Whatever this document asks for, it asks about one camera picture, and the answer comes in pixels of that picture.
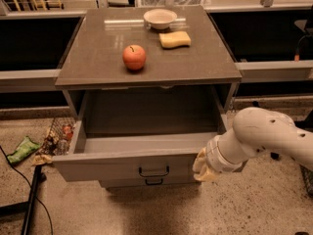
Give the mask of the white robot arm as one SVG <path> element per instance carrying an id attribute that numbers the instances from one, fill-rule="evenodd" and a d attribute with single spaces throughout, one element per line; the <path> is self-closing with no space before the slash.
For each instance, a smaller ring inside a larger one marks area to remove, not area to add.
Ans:
<path id="1" fill-rule="evenodd" d="M 251 158 L 274 150 L 313 169 L 313 133 L 298 128 L 285 114 L 249 107 L 237 112 L 232 127 L 208 141 L 193 164 L 194 178 L 204 182 L 231 173 Z"/>

